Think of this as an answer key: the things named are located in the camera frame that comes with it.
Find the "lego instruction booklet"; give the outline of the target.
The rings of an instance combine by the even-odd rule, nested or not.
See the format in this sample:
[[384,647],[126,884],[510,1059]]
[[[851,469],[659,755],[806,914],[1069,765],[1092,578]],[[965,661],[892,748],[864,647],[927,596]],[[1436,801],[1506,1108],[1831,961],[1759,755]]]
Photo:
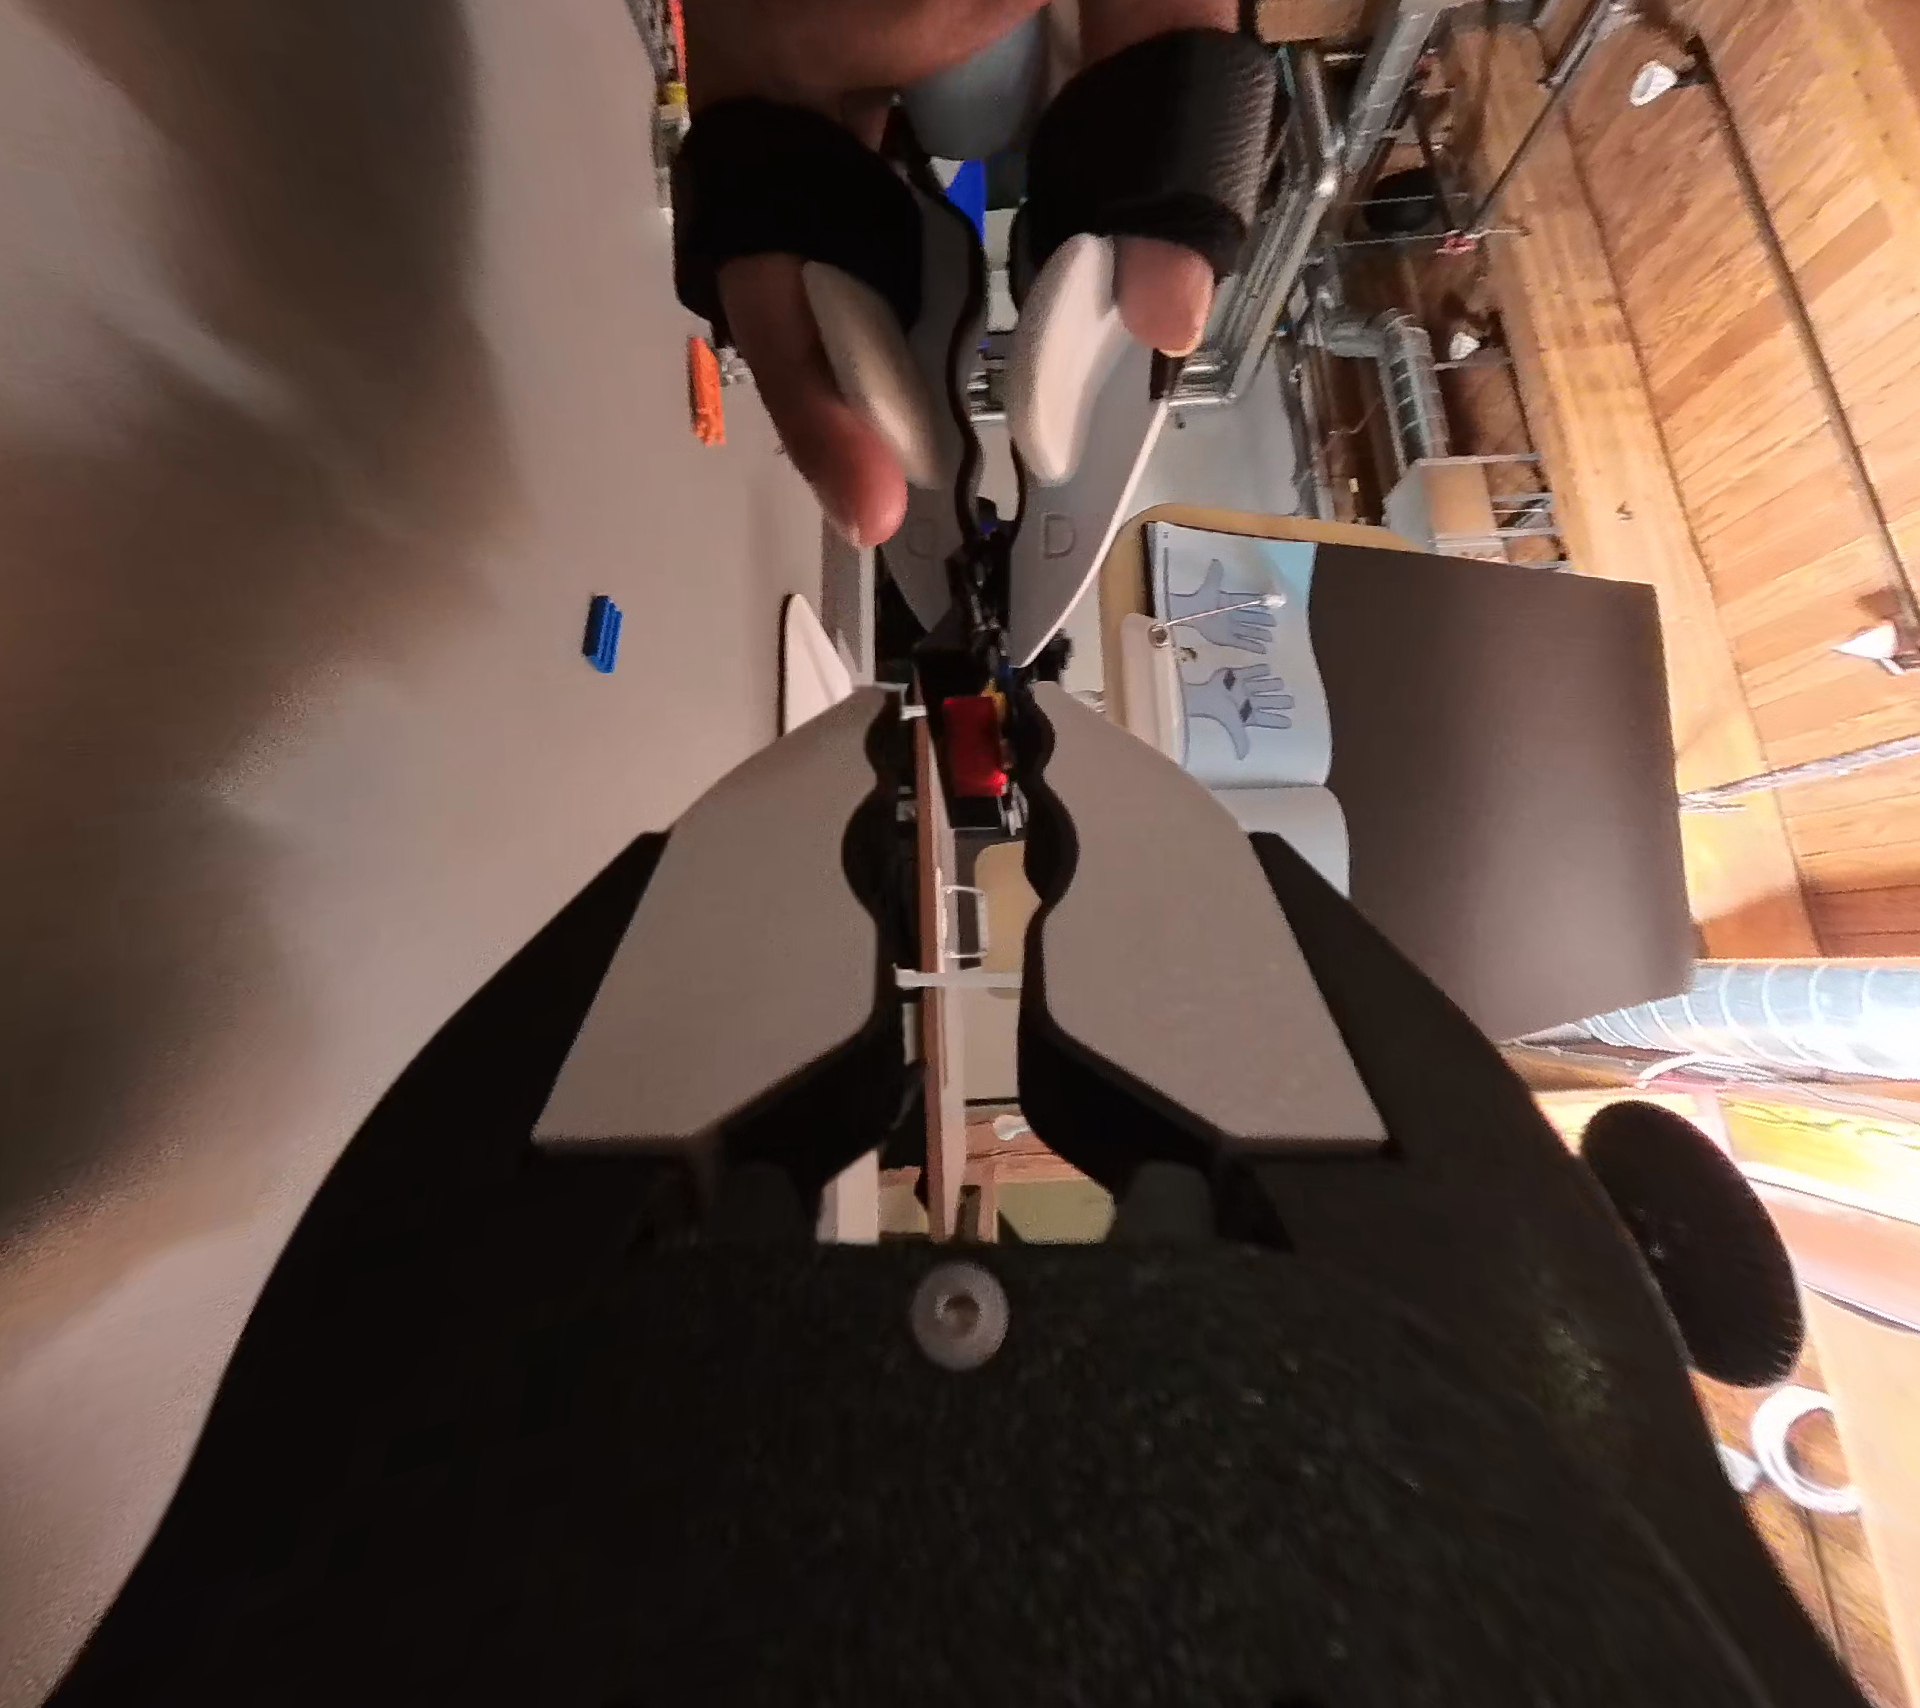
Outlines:
[[1336,893],[1357,878],[1336,801],[1336,706],[1312,653],[1312,547],[1146,520],[1152,618],[1176,647],[1176,760],[1287,839]]

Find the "black lego chassis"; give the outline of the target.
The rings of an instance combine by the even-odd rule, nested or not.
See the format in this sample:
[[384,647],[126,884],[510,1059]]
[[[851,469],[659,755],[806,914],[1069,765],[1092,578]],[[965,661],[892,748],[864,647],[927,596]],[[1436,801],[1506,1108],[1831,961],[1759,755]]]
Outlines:
[[965,693],[1000,693],[1005,698],[1013,793],[1005,801],[951,801],[951,833],[1022,846],[1029,814],[1036,814],[1036,784],[1038,784],[1045,736],[1038,736],[1038,682],[1036,682],[1036,668],[1022,682],[1000,682],[1005,552],[1013,552],[1013,517],[988,493],[978,493],[978,511],[973,511],[973,559],[959,570],[965,609],[973,609],[973,661],[932,653],[927,643],[917,643],[917,693],[918,693],[944,801],[951,801],[951,784],[944,784],[932,706],[965,698]]

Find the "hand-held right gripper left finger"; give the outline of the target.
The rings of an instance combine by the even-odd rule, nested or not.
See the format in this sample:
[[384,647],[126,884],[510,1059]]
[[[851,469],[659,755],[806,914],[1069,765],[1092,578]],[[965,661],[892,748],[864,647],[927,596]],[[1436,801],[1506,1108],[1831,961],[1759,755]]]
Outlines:
[[546,1097],[546,1152],[856,1165],[906,1105],[881,930],[887,693],[851,693],[712,784],[662,839]]

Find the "white book stand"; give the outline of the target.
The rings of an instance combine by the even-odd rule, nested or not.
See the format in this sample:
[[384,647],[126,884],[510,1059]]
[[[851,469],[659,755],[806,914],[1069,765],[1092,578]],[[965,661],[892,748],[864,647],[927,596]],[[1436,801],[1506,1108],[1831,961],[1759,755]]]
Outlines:
[[1693,950],[1648,583],[1146,511],[1101,559],[1101,698],[1165,760],[1181,678],[1146,520],[1312,547],[1345,901],[1493,1049],[1682,991]]

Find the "small red lego piece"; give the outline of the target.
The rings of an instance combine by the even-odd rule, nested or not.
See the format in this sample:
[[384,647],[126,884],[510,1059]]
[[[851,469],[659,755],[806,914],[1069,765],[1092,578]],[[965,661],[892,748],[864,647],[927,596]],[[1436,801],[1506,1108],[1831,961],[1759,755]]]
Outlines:
[[1013,793],[1013,755],[1005,755],[1005,698],[965,693],[932,706],[944,736],[944,784],[951,801],[1005,801]]

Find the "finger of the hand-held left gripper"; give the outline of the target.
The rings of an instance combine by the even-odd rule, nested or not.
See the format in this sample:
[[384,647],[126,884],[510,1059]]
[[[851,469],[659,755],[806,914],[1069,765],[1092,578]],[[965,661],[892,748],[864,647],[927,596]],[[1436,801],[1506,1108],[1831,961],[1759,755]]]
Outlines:
[[973,559],[973,511],[978,511],[978,452],[944,469],[927,489],[902,480],[902,528],[881,547],[887,578],[906,602],[918,643],[959,661],[973,661],[973,609],[959,583]]
[[1115,547],[1127,502],[1165,433],[1165,375],[1101,375],[1069,403],[1077,452],[1045,480],[1038,396],[1005,383],[1005,433],[1022,459],[1022,520],[1005,552],[1005,647],[1000,682],[1022,682],[1063,618],[1081,609],[1095,563]]

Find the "black round disc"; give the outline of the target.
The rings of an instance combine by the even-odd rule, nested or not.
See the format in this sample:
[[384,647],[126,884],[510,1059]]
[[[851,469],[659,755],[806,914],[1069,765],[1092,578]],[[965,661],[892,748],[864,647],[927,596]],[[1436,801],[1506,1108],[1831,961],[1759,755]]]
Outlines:
[[1606,1105],[1577,1156],[1641,1249],[1686,1368],[1718,1390],[1778,1390],[1799,1368],[1806,1313],[1742,1174],[1651,1105]]

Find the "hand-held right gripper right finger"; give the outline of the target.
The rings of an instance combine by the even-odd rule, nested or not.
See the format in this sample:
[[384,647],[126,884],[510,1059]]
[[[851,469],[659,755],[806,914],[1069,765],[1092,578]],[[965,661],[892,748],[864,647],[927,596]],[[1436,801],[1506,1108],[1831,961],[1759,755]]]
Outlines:
[[1234,814],[1036,682],[1022,1108],[1069,1165],[1369,1156],[1378,1097]]

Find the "pile of lego pieces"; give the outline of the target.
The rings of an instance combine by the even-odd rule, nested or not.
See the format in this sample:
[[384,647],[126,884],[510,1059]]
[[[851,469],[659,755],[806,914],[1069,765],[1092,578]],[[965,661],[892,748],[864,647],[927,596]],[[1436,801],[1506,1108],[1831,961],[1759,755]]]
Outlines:
[[[689,131],[689,91],[685,91],[685,0],[622,0],[641,40],[641,66],[659,75],[652,108],[652,161],[659,161],[659,206],[678,225],[678,186],[671,167]],[[712,342],[705,323],[685,337],[685,403],[689,403],[689,440],[724,444],[724,383],[743,375],[731,348]]]

